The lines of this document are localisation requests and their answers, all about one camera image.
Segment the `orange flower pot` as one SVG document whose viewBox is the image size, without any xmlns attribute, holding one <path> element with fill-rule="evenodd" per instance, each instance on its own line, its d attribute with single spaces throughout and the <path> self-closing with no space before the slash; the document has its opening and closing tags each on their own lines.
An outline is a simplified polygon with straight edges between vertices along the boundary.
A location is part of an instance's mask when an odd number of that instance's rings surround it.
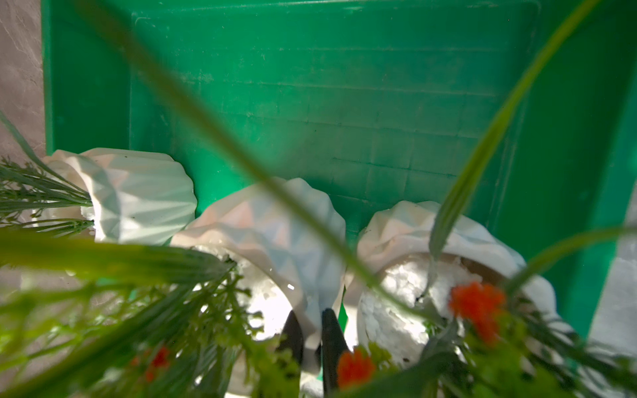
<svg viewBox="0 0 637 398">
<path fill-rule="evenodd" d="M 534 300 L 542 272 L 589 246 L 626 235 L 633 226 L 582 232 L 547 248 L 523 265 L 482 227 L 462 217 L 479 179 L 504 138 L 523 97 L 560 47 L 597 8 L 584 1 L 548 39 L 494 116 L 429 229 L 412 229 L 391 243 L 425 243 L 428 263 L 421 295 L 406 303 L 363 277 L 348 294 L 371 290 L 391 308 L 435 329 L 419 358 L 398 366 L 375 342 L 361 343 L 338 362 L 336 397 L 594 397 L 595 384 L 636 394 L 633 359 L 599 357 L 549 307 Z"/>
</svg>

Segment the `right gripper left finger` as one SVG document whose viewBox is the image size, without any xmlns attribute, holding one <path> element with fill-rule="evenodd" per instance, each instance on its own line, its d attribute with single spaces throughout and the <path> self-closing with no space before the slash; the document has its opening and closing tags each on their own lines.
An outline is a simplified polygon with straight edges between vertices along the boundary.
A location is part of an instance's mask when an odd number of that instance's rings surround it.
<svg viewBox="0 0 637 398">
<path fill-rule="evenodd" d="M 293 310 L 290 310 L 285 325 L 280 335 L 280 342 L 275 349 L 277 353 L 288 350 L 297 365 L 301 365 L 304 356 L 305 340 L 298 318 Z"/>
</svg>

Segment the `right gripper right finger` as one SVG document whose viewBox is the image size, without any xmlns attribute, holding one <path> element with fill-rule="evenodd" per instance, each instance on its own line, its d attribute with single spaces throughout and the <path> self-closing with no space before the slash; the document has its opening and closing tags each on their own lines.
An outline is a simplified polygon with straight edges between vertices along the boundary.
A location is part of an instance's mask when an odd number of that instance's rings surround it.
<svg viewBox="0 0 637 398">
<path fill-rule="evenodd" d="M 323 394 L 332 396 L 338 391 L 338 362 L 348 351 L 338 317 L 331 308 L 322 313 L 322 349 Z"/>
</svg>

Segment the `red flower pot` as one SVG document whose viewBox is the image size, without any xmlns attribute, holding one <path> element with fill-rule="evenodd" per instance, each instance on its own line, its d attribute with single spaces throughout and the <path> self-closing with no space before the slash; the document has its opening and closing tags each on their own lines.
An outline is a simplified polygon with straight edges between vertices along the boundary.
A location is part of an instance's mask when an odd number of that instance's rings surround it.
<svg viewBox="0 0 637 398">
<path fill-rule="evenodd" d="M 164 245 L 195 217 L 192 179 L 167 154 L 98 148 L 40 159 L 7 116 L 1 122 L 28 157 L 1 160 L 3 228 Z"/>
<path fill-rule="evenodd" d="M 152 86 L 218 81 L 228 118 L 252 115 L 250 96 L 283 81 L 281 64 L 308 66 L 337 32 L 324 25 L 333 6 L 302 1 L 45 1 L 42 34 L 49 156 L 58 150 L 124 149 L 167 154 L 192 179 L 194 219 L 164 245 L 98 243 L 1 226 L 3 265 L 73 270 L 75 290 L 27 290 L 1 306 L 1 370 L 65 352 L 4 397 L 223 395 L 235 363 L 244 381 L 269 395 L 293 396 L 253 322 L 249 283 L 274 285 L 282 313 L 295 312 L 303 364 L 318 368 L 320 311 L 341 289 L 338 254 L 265 185 L 228 191 L 238 172 L 219 160 L 194 164 L 170 149 L 175 131 L 153 134 L 176 109 L 150 109 L 147 73 L 131 56 L 152 40 L 175 72 Z M 207 199 L 213 204 L 201 217 Z"/>
</svg>

